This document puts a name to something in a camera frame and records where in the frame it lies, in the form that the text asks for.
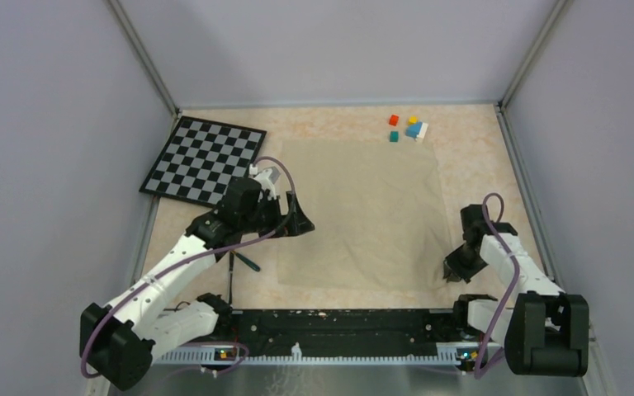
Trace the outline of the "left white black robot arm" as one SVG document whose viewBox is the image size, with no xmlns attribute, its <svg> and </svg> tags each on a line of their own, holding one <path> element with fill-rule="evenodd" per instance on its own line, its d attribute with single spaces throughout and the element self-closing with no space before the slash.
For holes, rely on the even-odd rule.
<svg viewBox="0 0 634 396">
<path fill-rule="evenodd" d="M 85 308 L 79 325 L 83 375 L 101 376 L 126 391 L 176 347 L 205 335 L 212 341 L 227 338 L 232 320 L 222 313 L 216 295 L 202 296 L 167 316 L 162 312 L 227 252 L 245 247 L 243 236 L 255 233 L 260 243 L 314 231 L 294 190 L 286 192 L 286 200 L 283 213 L 275 182 L 266 173 L 231 180 L 215 207 L 197 216 L 145 276 L 107 304 Z"/>
</svg>

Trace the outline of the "beige cloth napkin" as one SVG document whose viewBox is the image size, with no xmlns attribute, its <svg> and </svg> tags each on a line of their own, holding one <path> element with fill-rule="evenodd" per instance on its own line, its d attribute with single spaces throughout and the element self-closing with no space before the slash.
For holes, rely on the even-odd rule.
<svg viewBox="0 0 634 396">
<path fill-rule="evenodd" d="M 315 230 L 282 239 L 282 284 L 379 291 L 443 287 L 452 250 L 438 161 L 416 143 L 291 140 L 281 159 Z"/>
</svg>

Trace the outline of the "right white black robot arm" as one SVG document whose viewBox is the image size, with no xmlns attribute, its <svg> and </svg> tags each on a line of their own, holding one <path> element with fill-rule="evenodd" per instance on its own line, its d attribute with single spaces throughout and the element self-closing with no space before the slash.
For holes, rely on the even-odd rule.
<svg viewBox="0 0 634 396">
<path fill-rule="evenodd" d="M 503 347 L 516 375 L 580 377 L 589 367 L 589 305 L 566 293 L 529 256 L 509 223 L 493 222 L 482 205 L 460 211 L 463 243 L 443 261 L 443 279 L 471 282 L 491 269 L 507 286 L 513 307 L 499 311 L 488 295 L 461 295 L 451 317 L 453 333 Z"/>
</svg>

